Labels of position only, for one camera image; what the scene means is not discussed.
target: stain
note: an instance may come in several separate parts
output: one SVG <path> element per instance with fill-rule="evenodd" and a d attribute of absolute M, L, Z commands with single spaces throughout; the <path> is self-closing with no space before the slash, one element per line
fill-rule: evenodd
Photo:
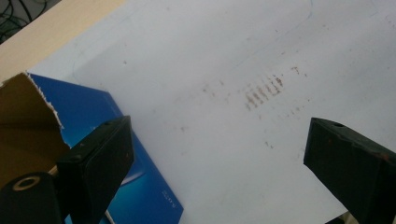
<path fill-rule="evenodd" d="M 253 92 L 253 96 L 256 100 L 260 101 L 260 104 L 262 105 L 264 103 L 264 101 L 262 100 L 262 98 L 259 97 L 259 95 L 256 92 Z"/>
<path fill-rule="evenodd" d="M 251 110 L 252 108 L 257 108 L 259 105 L 264 105 L 265 102 L 270 101 L 272 97 L 277 96 L 281 93 L 283 88 L 282 80 L 276 75 L 272 75 L 272 77 L 266 77 L 266 81 L 261 78 L 261 82 L 252 82 L 248 83 L 244 89 L 249 88 L 250 91 L 245 93 L 245 97 L 247 99 L 247 110 Z"/>
<path fill-rule="evenodd" d="M 186 126 L 180 127 L 180 130 L 181 130 L 182 132 L 186 132 L 188 129 L 189 129 L 189 127 L 186 127 Z"/>
<path fill-rule="evenodd" d="M 279 90 L 279 88 L 274 84 L 274 81 L 273 81 L 273 80 L 271 80 L 271 85 L 275 88 L 276 94 L 279 94 L 279 93 L 280 93 L 280 90 Z"/>
<path fill-rule="evenodd" d="M 292 67 L 291 70 L 294 70 L 297 73 L 297 75 L 300 75 L 300 71 L 298 70 L 297 66 Z"/>
<path fill-rule="evenodd" d="M 275 80 L 276 80 L 277 84 L 279 84 L 281 87 L 283 87 L 282 80 L 279 77 L 276 77 Z"/>
<path fill-rule="evenodd" d="M 254 107 L 257 107 L 257 104 L 253 98 L 251 98 L 248 94 L 246 94 L 245 96 L 247 97 L 247 101 L 249 104 L 252 104 L 252 105 L 254 105 Z"/>
<path fill-rule="evenodd" d="M 260 86 L 257 87 L 257 90 L 259 91 L 259 94 L 262 97 L 264 97 L 266 100 L 269 100 L 267 94 L 265 94 L 265 92 L 262 90 L 262 88 Z"/>
<path fill-rule="evenodd" d="M 265 84 L 265 88 L 268 90 L 269 93 L 271 93 L 271 95 L 276 96 L 276 94 L 274 94 L 274 93 L 271 91 L 271 88 L 270 88 L 268 85 Z"/>
<path fill-rule="evenodd" d="M 249 105 L 248 103 L 245 103 L 245 106 L 247 107 L 247 110 L 248 110 L 248 111 L 251 110 L 250 105 Z"/>

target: table surface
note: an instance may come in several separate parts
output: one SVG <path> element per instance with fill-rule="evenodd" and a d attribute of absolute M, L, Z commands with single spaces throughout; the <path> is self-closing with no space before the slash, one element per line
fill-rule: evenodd
<path fill-rule="evenodd" d="M 109 91 L 185 208 L 180 223 L 324 223 L 312 117 L 396 148 L 390 0 L 126 1 L 30 72 Z"/>

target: black object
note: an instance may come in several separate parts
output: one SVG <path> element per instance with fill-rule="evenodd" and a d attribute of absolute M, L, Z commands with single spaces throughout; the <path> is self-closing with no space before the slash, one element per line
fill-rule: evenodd
<path fill-rule="evenodd" d="M 311 119 L 304 164 L 360 224 L 390 224 L 396 154 L 348 127 Z"/>
<path fill-rule="evenodd" d="M 99 223 L 134 161 L 128 116 L 101 124 L 57 161 L 59 174 L 21 176 L 0 192 L 0 223 Z"/>
<path fill-rule="evenodd" d="M 344 220 L 337 217 L 329 222 L 326 222 L 325 224 L 345 224 Z"/>
<path fill-rule="evenodd" d="M 0 192 L 0 223 L 62 223 L 52 175 L 31 173 Z"/>

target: brown cardboard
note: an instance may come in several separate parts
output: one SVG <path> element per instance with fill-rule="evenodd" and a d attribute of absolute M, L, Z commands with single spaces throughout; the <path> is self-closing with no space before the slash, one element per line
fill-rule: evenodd
<path fill-rule="evenodd" d="M 69 150 L 55 112 L 19 74 L 0 87 L 0 188 L 20 175 L 49 171 Z"/>

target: black cable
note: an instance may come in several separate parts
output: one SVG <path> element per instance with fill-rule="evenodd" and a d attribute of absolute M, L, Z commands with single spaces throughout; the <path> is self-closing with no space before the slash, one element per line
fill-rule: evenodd
<path fill-rule="evenodd" d="M 3 12 L 1 13 L 1 16 L 2 16 L 2 17 L 5 16 L 5 15 L 7 15 L 6 12 L 8 11 L 8 8 L 9 8 L 9 7 L 11 7 L 11 15 L 10 15 L 8 18 L 5 18 L 5 20 L 4 20 L 2 23 L 0 23 L 0 27 L 1 27 L 4 23 L 6 23 L 6 22 L 9 20 L 9 18 L 12 17 L 12 14 L 14 13 L 14 7 L 13 7 L 12 4 L 11 4 L 11 0 L 8 0 L 8 5 L 7 5 L 6 9 L 4 9 Z"/>
<path fill-rule="evenodd" d="M 24 4 L 23 0 L 18 0 L 23 7 L 23 10 L 28 17 L 29 21 L 26 21 L 25 19 L 14 16 L 14 4 L 12 3 L 12 0 L 8 0 L 8 4 L 6 9 L 3 10 L 3 12 L 0 14 L 0 20 L 3 19 L 4 21 L 0 22 L 0 44 L 4 43 L 8 38 L 11 36 L 15 35 L 19 30 L 21 30 L 23 27 L 28 25 L 30 22 L 34 21 L 37 19 L 39 16 L 41 16 L 47 9 L 47 0 L 43 2 L 37 2 L 38 4 L 43 4 L 44 6 L 41 8 L 41 11 L 35 16 L 35 18 L 32 18 L 32 14 L 30 13 L 29 9 L 27 6 Z"/>
<path fill-rule="evenodd" d="M 46 8 L 47 8 L 47 1 L 44 2 L 43 9 L 41 9 L 40 13 L 38 13 L 38 15 L 35 17 L 35 19 L 37 19 L 39 16 L 41 16 L 44 13 L 44 11 L 46 10 Z"/>
<path fill-rule="evenodd" d="M 23 10 L 25 11 L 27 17 L 29 18 L 29 21 L 33 21 L 32 15 L 30 15 L 29 10 L 27 9 L 26 5 L 23 3 L 22 0 L 18 0 L 21 3 L 21 6 L 23 7 Z"/>

